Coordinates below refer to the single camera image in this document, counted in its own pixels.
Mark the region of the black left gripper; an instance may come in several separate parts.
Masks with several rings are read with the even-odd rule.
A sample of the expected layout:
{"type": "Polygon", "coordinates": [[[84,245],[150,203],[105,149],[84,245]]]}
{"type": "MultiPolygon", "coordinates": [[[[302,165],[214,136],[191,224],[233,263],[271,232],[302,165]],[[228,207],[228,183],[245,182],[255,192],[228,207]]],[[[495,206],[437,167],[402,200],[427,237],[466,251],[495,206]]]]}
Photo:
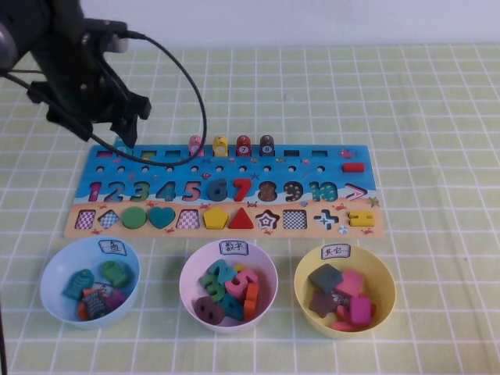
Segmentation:
{"type": "Polygon", "coordinates": [[[125,23],[85,23],[75,37],[50,30],[35,45],[31,54],[45,80],[32,82],[28,97],[40,103],[40,94],[44,94],[80,119],[48,110],[48,122],[64,127],[83,141],[91,138],[92,123],[112,122],[110,130],[128,148],[136,145],[138,117],[148,118],[151,103],[130,91],[104,58],[107,51],[121,53],[127,49],[120,45],[126,32],[125,23]]]}

